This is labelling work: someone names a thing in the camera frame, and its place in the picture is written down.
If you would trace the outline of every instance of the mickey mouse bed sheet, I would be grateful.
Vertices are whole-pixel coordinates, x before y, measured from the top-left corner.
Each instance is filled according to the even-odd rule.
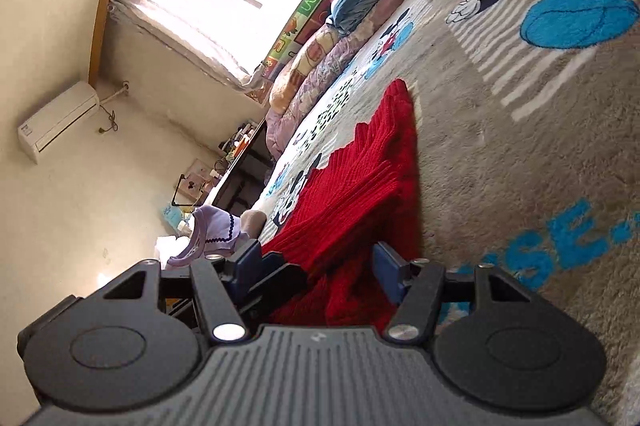
[[[260,240],[400,76],[415,104],[424,255],[494,263],[590,328],[594,407],[640,421],[639,0],[406,0],[306,117],[255,209]],[[443,308],[442,326],[468,305]]]

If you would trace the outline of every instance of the metal screw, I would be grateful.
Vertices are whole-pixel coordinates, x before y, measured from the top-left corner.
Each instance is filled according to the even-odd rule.
[[[220,341],[233,342],[244,338],[246,330],[235,323],[225,323],[213,329],[213,336]]]
[[[411,341],[418,337],[420,330],[413,325],[396,325],[387,331],[396,341]]]

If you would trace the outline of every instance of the blanket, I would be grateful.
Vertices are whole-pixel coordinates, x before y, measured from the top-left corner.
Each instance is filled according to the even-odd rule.
[[[267,243],[400,76],[421,255],[495,263],[594,332],[593,406],[640,420],[639,0],[405,0],[302,122],[256,209]],[[452,304],[442,326],[468,309]]]
[[[342,38],[303,81],[282,116],[273,107],[268,111],[267,147],[274,157],[279,158],[282,155],[296,129],[316,105],[318,99],[348,66],[357,51],[393,15],[403,1],[380,0],[358,27],[346,38]]]
[[[386,326],[395,308],[371,269],[371,248],[386,241],[418,256],[418,171],[414,106],[397,79],[369,124],[310,172],[286,225],[265,250],[283,253],[308,276],[309,291],[281,307],[288,325]]]

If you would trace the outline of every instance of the gray ribbed surface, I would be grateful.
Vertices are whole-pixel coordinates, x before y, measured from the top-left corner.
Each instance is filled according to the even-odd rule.
[[[510,418],[449,391],[417,350],[370,329],[267,327],[253,343],[217,349],[198,378],[163,403],[118,416],[49,408],[30,426],[602,426],[583,409]]]

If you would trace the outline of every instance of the table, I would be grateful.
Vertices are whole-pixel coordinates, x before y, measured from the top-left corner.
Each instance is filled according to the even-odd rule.
[[[258,127],[256,128],[254,134],[251,136],[248,144],[245,148],[240,152],[236,160],[229,166],[228,170],[225,171],[225,174],[222,175],[220,181],[217,186],[212,188],[209,196],[205,200],[205,205],[215,205],[220,207],[220,202],[223,196],[226,194],[226,191],[235,184],[236,179],[239,179],[238,185],[235,187],[235,190],[230,198],[230,200],[224,204],[224,207],[220,207],[220,209],[224,209],[225,211],[231,212],[232,207],[238,203],[242,205],[245,209],[250,209],[253,203],[241,198],[242,190],[246,187],[247,184],[254,184],[255,186],[259,186],[260,190],[264,189],[264,180],[259,179],[254,174],[246,171],[242,168],[242,165],[246,161],[248,157],[252,157],[261,164],[265,165],[268,168],[273,166],[273,160],[271,158],[267,158],[264,155],[258,153],[254,146],[256,143],[260,141],[260,139],[266,139],[266,131],[267,131],[267,123],[265,120],[262,120]]]

